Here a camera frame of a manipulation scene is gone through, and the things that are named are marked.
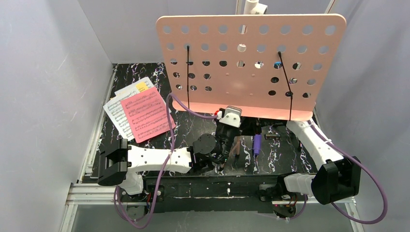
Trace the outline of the pink music stand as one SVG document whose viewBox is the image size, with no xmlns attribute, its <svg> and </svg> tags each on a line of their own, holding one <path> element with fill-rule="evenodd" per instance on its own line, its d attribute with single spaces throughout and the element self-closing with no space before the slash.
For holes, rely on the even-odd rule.
<svg viewBox="0 0 410 232">
<path fill-rule="evenodd" d="M 173 107 L 307 121 L 346 27 L 340 14 L 162 16 Z"/>
</svg>

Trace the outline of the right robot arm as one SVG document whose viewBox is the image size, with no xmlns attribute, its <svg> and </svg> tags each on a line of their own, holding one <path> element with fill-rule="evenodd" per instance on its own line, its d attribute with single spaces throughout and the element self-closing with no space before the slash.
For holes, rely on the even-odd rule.
<svg viewBox="0 0 410 232">
<path fill-rule="evenodd" d="M 263 185 L 262 189 L 257 190 L 262 201 L 299 193 L 314 197 L 320 204 L 326 205 L 359 193 L 361 163 L 356 157 L 348 157 L 337 151 L 312 119 L 287 121 L 286 127 L 310 154 L 317 172 L 280 175 L 275 185 Z"/>
</svg>

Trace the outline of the yellow sheet music page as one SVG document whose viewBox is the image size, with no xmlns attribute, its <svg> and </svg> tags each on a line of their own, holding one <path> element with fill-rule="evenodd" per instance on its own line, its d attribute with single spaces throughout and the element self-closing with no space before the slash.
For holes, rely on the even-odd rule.
<svg viewBox="0 0 410 232">
<path fill-rule="evenodd" d="M 137 83 L 135 87 L 139 93 L 149 89 L 149 86 L 145 82 Z"/>
</svg>

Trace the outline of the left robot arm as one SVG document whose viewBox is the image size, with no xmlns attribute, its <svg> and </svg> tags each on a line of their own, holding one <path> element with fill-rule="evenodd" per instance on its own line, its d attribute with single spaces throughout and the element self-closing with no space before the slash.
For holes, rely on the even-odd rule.
<svg viewBox="0 0 410 232">
<path fill-rule="evenodd" d="M 215 135 L 203 134 L 191 146 L 174 150 L 141 148 L 121 139 L 116 149 L 100 154 L 97 183 L 119 186 L 127 194 L 137 195 L 144 191 L 142 172 L 208 172 L 226 162 L 240 133 L 240 128 L 218 123 Z"/>
</svg>

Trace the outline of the purple microphone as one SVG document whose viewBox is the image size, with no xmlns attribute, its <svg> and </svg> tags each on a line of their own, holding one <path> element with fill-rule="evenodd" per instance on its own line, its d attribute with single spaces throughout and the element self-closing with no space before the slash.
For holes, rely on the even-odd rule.
<svg viewBox="0 0 410 232">
<path fill-rule="evenodd" d="M 262 135 L 256 134 L 253 136 L 253 156 L 257 157 L 261 151 Z"/>
</svg>

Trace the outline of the white sheet music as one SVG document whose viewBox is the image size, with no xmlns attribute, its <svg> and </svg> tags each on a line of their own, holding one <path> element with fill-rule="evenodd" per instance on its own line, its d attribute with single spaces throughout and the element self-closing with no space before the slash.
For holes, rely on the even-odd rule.
<svg viewBox="0 0 410 232">
<path fill-rule="evenodd" d="M 136 90 L 129 90 L 122 94 L 119 94 L 111 98 L 104 106 L 103 109 L 111 119 L 115 128 L 118 130 L 122 138 L 127 140 L 134 139 L 127 117 L 123 110 L 121 101 L 125 100 L 133 95 L 137 94 Z"/>
</svg>

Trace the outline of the pink sheet music page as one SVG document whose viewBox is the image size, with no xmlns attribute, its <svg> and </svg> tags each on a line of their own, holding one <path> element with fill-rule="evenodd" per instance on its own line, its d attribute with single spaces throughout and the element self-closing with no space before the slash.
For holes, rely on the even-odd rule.
<svg viewBox="0 0 410 232">
<path fill-rule="evenodd" d="M 137 143 L 142 143 L 176 127 L 169 108 L 155 87 L 130 96 L 121 102 L 126 119 Z"/>
</svg>

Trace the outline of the sheet music pages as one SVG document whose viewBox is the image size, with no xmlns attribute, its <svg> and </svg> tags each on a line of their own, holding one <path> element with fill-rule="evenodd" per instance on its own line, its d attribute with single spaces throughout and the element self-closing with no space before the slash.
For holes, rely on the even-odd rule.
<svg viewBox="0 0 410 232">
<path fill-rule="evenodd" d="M 140 80 L 138 80 L 138 81 L 136 81 L 136 82 L 134 82 L 134 83 L 132 83 L 132 84 L 130 84 L 130 85 L 128 85 L 128 86 L 122 88 L 122 89 L 120 89 L 120 90 L 117 90 L 117 91 L 115 92 L 115 95 L 118 96 L 118 95 L 120 95 L 120 94 L 123 94 L 123 93 L 129 91 L 129 90 L 134 90 L 134 89 L 137 90 L 136 87 L 135 87 L 135 85 L 136 85 L 137 83 L 140 83 L 140 82 L 145 82 L 145 83 L 149 86 L 149 88 L 155 87 L 149 77 L 144 77 L 144 78 L 142 78 L 142 79 L 140 79 Z"/>
</svg>

